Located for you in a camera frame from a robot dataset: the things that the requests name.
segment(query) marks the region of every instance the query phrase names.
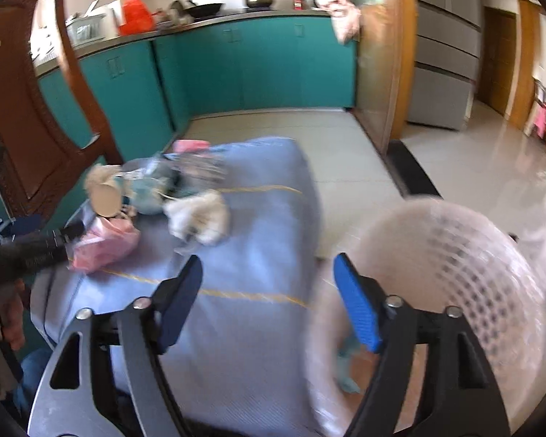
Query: pink cloth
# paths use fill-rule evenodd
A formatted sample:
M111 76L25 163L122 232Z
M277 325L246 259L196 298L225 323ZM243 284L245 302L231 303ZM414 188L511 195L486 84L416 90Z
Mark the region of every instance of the pink cloth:
M538 113L538 116L536 117L536 121L534 122L536 125L536 128L538 128L538 136L540 138L544 137L544 131L546 130L546 107L543 106L540 108L540 112Z
M173 153L187 153L190 151L202 151L210 148L208 141L202 141L200 139L178 139L172 144Z
M71 268L92 273L127 256L137 246L140 231L131 220L97 217L75 245Z
M319 8L332 17L333 31L340 44L345 44L360 31L360 10L348 0L316 0Z

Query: pink cloth hanging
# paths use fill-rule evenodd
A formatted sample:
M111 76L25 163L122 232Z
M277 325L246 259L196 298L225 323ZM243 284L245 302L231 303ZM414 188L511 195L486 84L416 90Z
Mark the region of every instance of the pink cloth hanging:
M319 8L332 17L333 31L340 44L345 44L360 31L360 10L348 0L316 0Z
M540 112L538 112L538 116L536 117L536 122L534 122L534 125L536 125L538 136L540 138L543 138L544 132L546 130L546 107L545 106L540 108Z

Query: red plastic bag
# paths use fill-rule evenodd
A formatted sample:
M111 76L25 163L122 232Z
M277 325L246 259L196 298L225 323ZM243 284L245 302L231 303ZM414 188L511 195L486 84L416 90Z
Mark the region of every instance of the red plastic bag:
M119 27L121 36L148 32L154 29L154 19L143 1L125 0L122 7L126 23Z

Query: pink plastic bag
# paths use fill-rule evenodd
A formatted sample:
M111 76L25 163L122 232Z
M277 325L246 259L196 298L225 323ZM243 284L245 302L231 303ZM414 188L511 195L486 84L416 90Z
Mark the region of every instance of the pink plastic bag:
M208 148L210 148L210 143L200 139L178 139L172 144L172 152L177 154L204 151Z
M97 217L74 247L71 268L92 273L127 256L137 246L140 231L131 220Z

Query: chair backrest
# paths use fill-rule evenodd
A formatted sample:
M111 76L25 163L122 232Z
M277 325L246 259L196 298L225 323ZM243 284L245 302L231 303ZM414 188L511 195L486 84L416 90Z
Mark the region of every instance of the chair backrest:
M38 0L0 3L0 144L6 148L0 195L12 217L40 214L46 222L63 196L98 157L122 164L108 120L89 89L71 46L63 0L55 0L63 77L94 137L80 149L63 132L39 89L30 55Z

